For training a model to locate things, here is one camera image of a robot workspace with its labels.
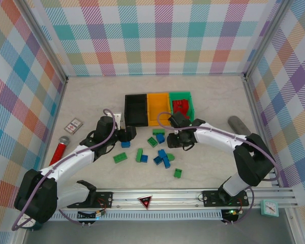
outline teal clock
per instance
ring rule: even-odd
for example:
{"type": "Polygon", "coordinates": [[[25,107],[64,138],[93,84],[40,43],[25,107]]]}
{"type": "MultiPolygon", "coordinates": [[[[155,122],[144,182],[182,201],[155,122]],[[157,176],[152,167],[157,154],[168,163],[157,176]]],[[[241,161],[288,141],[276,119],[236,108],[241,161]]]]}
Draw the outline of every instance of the teal clock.
{"type": "Polygon", "coordinates": [[[261,214],[268,217],[279,217],[278,203],[271,200],[260,202],[261,214]]]}

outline marble floor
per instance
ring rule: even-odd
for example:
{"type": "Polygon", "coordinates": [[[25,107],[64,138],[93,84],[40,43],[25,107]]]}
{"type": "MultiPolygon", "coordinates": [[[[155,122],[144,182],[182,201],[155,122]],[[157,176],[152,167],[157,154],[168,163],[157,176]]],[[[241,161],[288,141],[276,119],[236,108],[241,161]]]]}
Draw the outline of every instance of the marble floor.
{"type": "MultiPolygon", "coordinates": [[[[73,77],[67,85],[44,167],[48,166],[59,137],[69,136],[71,143],[65,153],[71,152],[96,128],[104,108],[124,112],[126,94],[170,91],[191,92],[196,118],[232,132],[227,119],[236,115],[256,132],[239,76],[73,77]],[[64,127],[75,117],[84,124],[70,135],[64,127]]],[[[234,157],[217,148],[196,144],[192,150],[183,151],[181,148],[169,149],[166,143],[152,148],[147,143],[151,135],[152,127],[137,128],[130,148],[121,148],[117,143],[112,152],[78,171],[67,184],[83,179],[97,188],[218,188],[237,171],[234,157]],[[135,161],[139,147],[148,155],[148,163],[135,161]],[[169,169],[153,162],[160,149],[176,157],[169,169]],[[122,152],[126,152],[128,159],[115,164],[113,156],[122,152]],[[175,168],[182,169],[180,179],[173,177],[175,168]]],[[[270,187],[271,184],[263,182],[259,186],[270,187]]]]}

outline green block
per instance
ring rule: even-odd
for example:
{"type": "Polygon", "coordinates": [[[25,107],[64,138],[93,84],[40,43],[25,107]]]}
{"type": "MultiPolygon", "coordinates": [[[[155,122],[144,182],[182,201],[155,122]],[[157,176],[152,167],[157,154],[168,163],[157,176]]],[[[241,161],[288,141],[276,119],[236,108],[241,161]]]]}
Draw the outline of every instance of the green block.
{"type": "Polygon", "coordinates": [[[167,158],[170,162],[175,160],[175,156],[173,154],[167,154],[167,158]]]}
{"type": "Polygon", "coordinates": [[[116,164],[119,163],[119,162],[121,162],[121,161],[123,161],[123,160],[125,160],[125,159],[127,159],[127,158],[128,158],[128,157],[127,157],[127,155],[126,155],[125,152],[122,152],[121,154],[116,155],[116,156],[113,157],[114,162],[115,162],[116,164]]]}
{"type": "Polygon", "coordinates": [[[158,142],[153,137],[150,137],[147,141],[152,147],[155,147],[158,145],[158,142]]]}
{"type": "Polygon", "coordinates": [[[165,134],[165,129],[153,129],[152,134],[155,136],[157,134],[165,134]]]}
{"type": "Polygon", "coordinates": [[[138,163],[141,162],[141,155],[142,155],[142,153],[143,153],[143,149],[142,149],[142,148],[139,148],[138,151],[137,151],[137,157],[136,157],[136,161],[137,161],[138,163]]]}
{"type": "Polygon", "coordinates": [[[174,177],[175,178],[181,178],[181,174],[182,174],[182,170],[181,169],[175,169],[175,172],[174,172],[174,177]]]}

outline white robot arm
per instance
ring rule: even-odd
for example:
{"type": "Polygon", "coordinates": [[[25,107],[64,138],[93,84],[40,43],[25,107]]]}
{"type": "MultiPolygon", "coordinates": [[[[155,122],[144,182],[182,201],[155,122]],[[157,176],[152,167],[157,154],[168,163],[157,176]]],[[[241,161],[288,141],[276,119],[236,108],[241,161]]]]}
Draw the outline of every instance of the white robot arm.
{"type": "Polygon", "coordinates": [[[188,150],[195,143],[202,143],[234,156],[237,173],[228,178],[218,189],[219,199],[224,205],[229,204],[246,188],[258,186],[274,167],[274,159],[270,151],[257,134],[236,135],[217,129],[200,119],[191,122],[180,112],[171,115],[169,121],[174,128],[179,128],[178,131],[167,137],[169,148],[182,147],[184,150],[188,150]]]}
{"type": "Polygon", "coordinates": [[[64,183],[108,153],[108,146],[114,147],[117,141],[131,141],[136,136],[135,127],[116,130],[114,124],[113,118],[102,116],[96,130],[90,132],[69,155],[40,171],[31,169],[26,172],[15,199],[15,208],[37,222],[45,223],[57,209],[74,203],[97,205],[96,187],[83,180],[70,187],[64,187],[64,183]]]}

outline toy block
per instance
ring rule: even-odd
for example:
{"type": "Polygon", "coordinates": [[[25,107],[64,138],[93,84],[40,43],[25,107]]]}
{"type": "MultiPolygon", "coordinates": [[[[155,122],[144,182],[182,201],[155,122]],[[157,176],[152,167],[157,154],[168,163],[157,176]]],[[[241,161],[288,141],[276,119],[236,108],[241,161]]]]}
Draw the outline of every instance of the toy block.
{"type": "Polygon", "coordinates": [[[148,156],[147,155],[141,155],[140,161],[143,162],[143,163],[147,163],[148,162],[148,156]]]}
{"type": "Polygon", "coordinates": [[[169,167],[171,167],[171,164],[169,163],[169,160],[167,157],[164,157],[163,161],[164,161],[165,169],[168,169],[169,167]]]}
{"type": "Polygon", "coordinates": [[[173,154],[167,154],[167,158],[170,162],[175,160],[175,156],[173,154]]]}
{"type": "Polygon", "coordinates": [[[181,174],[182,174],[182,170],[181,169],[175,169],[175,172],[174,172],[174,177],[175,178],[181,178],[181,174]]]}
{"type": "Polygon", "coordinates": [[[121,147],[122,147],[122,148],[128,148],[128,147],[130,147],[130,142],[129,142],[129,141],[127,141],[127,142],[121,142],[121,147]]]}
{"type": "Polygon", "coordinates": [[[187,112],[189,110],[189,101],[186,99],[175,100],[173,101],[173,112],[180,112],[184,115],[185,118],[190,118],[187,116],[187,112]]]}
{"type": "Polygon", "coordinates": [[[160,163],[161,163],[162,161],[163,161],[162,158],[159,157],[159,156],[157,156],[157,157],[154,158],[154,162],[155,162],[156,165],[160,165],[160,163]]]}
{"type": "Polygon", "coordinates": [[[165,129],[153,129],[152,130],[152,134],[155,136],[157,134],[162,134],[164,135],[165,134],[165,129]]]}
{"type": "Polygon", "coordinates": [[[159,144],[165,142],[165,137],[162,134],[157,134],[156,138],[159,144]]]}
{"type": "Polygon", "coordinates": [[[116,164],[119,163],[119,162],[121,162],[121,161],[123,161],[123,160],[125,160],[125,159],[127,159],[127,158],[128,158],[128,157],[127,157],[127,155],[126,155],[125,152],[122,152],[121,154],[116,155],[116,156],[113,157],[114,162],[115,162],[116,164]]]}
{"type": "Polygon", "coordinates": [[[163,149],[158,151],[158,156],[161,157],[162,159],[167,158],[167,154],[165,153],[165,150],[163,150],[163,149]]]}
{"type": "Polygon", "coordinates": [[[150,137],[147,141],[152,147],[155,147],[158,144],[157,141],[153,137],[150,137]]]}
{"type": "Polygon", "coordinates": [[[141,161],[141,155],[142,155],[142,153],[143,153],[143,149],[142,149],[142,148],[139,148],[138,151],[137,151],[137,157],[136,157],[136,161],[137,161],[138,163],[140,163],[140,161],[141,161]]]}

